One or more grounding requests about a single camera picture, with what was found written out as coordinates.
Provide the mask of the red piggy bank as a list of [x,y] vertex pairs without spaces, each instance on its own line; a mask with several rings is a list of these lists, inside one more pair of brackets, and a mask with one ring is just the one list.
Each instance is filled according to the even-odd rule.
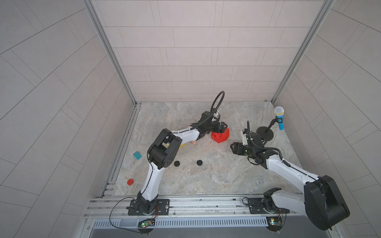
[[222,142],[225,142],[227,141],[227,139],[229,138],[230,136],[230,129],[227,128],[223,133],[216,133],[216,132],[213,132],[211,134],[211,138],[217,142],[217,143],[222,143]]

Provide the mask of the teal plug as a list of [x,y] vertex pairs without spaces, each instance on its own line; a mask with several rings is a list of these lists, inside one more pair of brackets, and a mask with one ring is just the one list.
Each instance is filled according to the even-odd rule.
[[133,156],[134,156],[137,160],[139,160],[139,159],[142,158],[142,155],[141,155],[138,151],[135,152],[135,153],[133,154]]

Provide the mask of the red round plug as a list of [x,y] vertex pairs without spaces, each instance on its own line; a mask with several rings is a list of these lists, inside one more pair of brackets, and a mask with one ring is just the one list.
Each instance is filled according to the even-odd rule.
[[128,184],[129,186],[133,185],[133,183],[134,183],[134,180],[131,179],[131,178],[127,181],[127,184]]

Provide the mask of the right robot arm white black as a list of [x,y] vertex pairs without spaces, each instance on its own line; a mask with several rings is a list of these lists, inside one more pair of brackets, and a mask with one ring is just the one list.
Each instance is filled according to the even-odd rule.
[[261,136],[249,129],[244,129],[241,136],[242,142],[230,145],[233,154],[246,156],[251,164],[278,174],[300,191],[290,193],[275,187],[264,192],[262,207],[265,212],[288,209],[308,217],[323,231],[350,216],[349,207],[333,178],[318,176],[288,162],[278,148],[265,147]]

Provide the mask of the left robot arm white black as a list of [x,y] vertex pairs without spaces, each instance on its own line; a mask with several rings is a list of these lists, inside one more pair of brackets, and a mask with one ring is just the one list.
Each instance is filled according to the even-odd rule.
[[137,195],[138,209],[145,214],[153,212],[164,171],[173,163],[182,145],[196,142],[208,133],[224,133],[226,130],[227,125],[220,121],[217,109],[205,111],[199,122],[186,129],[180,131],[163,129],[147,151],[149,171],[145,183]]

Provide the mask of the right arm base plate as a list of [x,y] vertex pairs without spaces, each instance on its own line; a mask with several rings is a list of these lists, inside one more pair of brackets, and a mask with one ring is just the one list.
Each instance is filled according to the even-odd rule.
[[278,208],[274,202],[269,198],[248,198],[242,199],[244,205],[248,206],[250,214],[288,214],[290,210]]

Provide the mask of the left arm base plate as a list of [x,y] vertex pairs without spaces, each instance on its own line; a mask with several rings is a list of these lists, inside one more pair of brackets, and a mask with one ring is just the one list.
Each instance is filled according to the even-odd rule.
[[135,199],[131,201],[128,208],[129,216],[152,216],[152,215],[168,215],[169,214],[169,199],[155,199],[154,201],[147,202],[146,200]]

